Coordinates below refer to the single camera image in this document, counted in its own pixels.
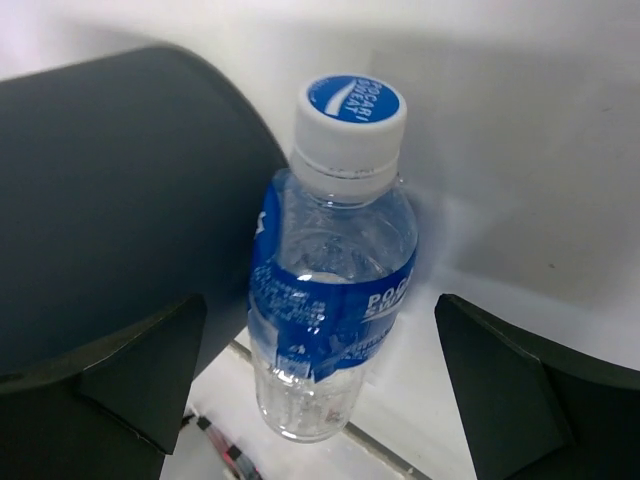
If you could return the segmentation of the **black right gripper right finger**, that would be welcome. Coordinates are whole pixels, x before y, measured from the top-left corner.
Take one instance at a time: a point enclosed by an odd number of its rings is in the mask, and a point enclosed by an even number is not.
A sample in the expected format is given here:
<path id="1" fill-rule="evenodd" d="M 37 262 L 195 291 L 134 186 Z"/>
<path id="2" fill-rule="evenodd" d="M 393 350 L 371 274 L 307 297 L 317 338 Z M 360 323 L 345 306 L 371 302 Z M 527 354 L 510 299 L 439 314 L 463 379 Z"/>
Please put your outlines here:
<path id="1" fill-rule="evenodd" d="M 456 295 L 434 314 L 477 478 L 638 478 L 638 371 Z"/>

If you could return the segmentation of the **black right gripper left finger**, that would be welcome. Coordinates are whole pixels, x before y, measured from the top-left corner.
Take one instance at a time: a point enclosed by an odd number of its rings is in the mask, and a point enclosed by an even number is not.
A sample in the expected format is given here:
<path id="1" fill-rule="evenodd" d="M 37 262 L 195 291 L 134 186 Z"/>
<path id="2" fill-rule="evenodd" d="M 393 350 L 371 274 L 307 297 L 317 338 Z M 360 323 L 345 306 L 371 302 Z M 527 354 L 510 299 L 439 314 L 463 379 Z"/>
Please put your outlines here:
<path id="1" fill-rule="evenodd" d="M 192 295 L 1 377 L 4 479 L 157 479 L 177 444 L 206 305 Z"/>

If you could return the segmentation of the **clear bottle blue label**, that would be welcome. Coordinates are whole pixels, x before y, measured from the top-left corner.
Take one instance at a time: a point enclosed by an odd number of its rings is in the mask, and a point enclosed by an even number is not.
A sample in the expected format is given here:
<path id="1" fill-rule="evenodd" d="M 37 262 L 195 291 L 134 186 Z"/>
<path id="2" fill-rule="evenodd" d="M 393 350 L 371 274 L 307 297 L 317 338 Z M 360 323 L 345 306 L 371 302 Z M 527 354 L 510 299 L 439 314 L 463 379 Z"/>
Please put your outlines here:
<path id="1" fill-rule="evenodd" d="M 398 161 L 401 94 L 360 74 L 298 96 L 291 154 L 266 190 L 250 266 L 257 404 L 280 436 L 316 443 L 349 422 L 410 285 L 419 228 Z"/>

